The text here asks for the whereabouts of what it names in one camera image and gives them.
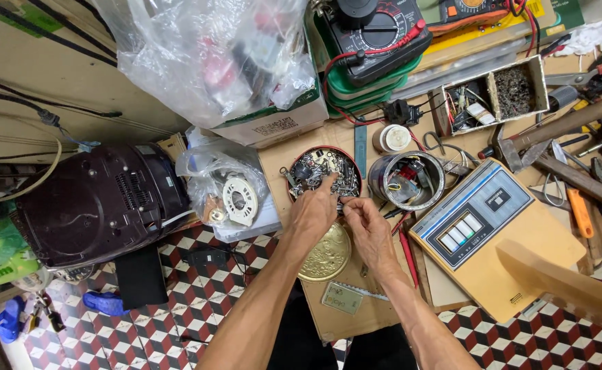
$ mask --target checkered tile floor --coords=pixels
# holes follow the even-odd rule
[[[112,263],[77,284],[54,281],[47,289],[66,330],[55,333],[47,318],[39,329],[22,334],[36,369],[193,369],[206,343],[246,284],[267,262],[277,235],[258,236],[231,246],[245,255],[246,265],[230,260],[223,267],[196,269],[182,262],[187,250],[198,246],[224,246],[207,226],[181,231],[159,248],[169,285],[169,302],[109,317],[87,309],[81,301],[89,290],[117,289]],[[602,281],[602,269],[594,276]],[[26,312],[34,297],[25,294]],[[473,306],[438,315],[483,369],[602,369],[602,329],[551,304],[532,317],[518,316],[496,323]],[[349,342],[333,343],[342,368]]]

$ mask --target hand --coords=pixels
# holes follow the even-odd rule
[[[355,247],[378,281],[399,270],[390,223],[370,198],[342,197],[344,218],[354,232]]]
[[[317,189],[306,190],[292,205],[291,226],[284,235],[303,244],[304,258],[338,217],[338,195],[330,193],[337,178],[337,172],[324,177]]]

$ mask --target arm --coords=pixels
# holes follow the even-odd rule
[[[242,294],[200,359],[198,370],[266,369],[282,312],[310,250],[337,218],[337,174],[306,191],[292,206],[292,222],[269,262]]]
[[[355,247],[385,290],[421,369],[479,370],[479,365],[422,300],[397,262],[388,223],[369,198],[342,198]]]

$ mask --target yellow wire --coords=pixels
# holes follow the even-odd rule
[[[43,183],[43,181],[45,181],[48,177],[50,177],[50,174],[52,172],[54,172],[54,169],[56,168],[56,165],[59,164],[59,159],[61,158],[61,152],[63,151],[63,148],[61,146],[61,142],[59,141],[59,139],[54,136],[51,132],[47,132],[46,130],[43,130],[41,127],[36,126],[35,124],[31,124],[29,122],[23,121],[21,119],[18,118],[14,118],[16,121],[18,122],[22,122],[26,125],[32,126],[33,128],[40,130],[42,132],[45,132],[47,135],[50,135],[51,137],[53,137],[56,140],[57,143],[57,153],[56,153],[56,157],[54,158],[54,162],[52,162],[52,164],[50,165],[50,168],[48,169],[48,172],[45,172],[45,174],[38,179],[38,181],[34,182],[33,184],[31,184],[31,186],[29,186],[28,188],[21,190],[15,194],[11,194],[10,196],[6,196],[3,198],[0,198],[0,202],[1,201],[7,201],[7,200],[11,200],[11,199],[15,199],[19,196],[22,196],[30,191],[32,191],[33,189],[35,189],[36,187],[38,187],[39,185],[41,185]]]

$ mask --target gold tin lid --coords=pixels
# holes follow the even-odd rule
[[[337,221],[312,248],[306,258],[299,279],[308,282],[326,282],[343,272],[351,257],[351,239]]]

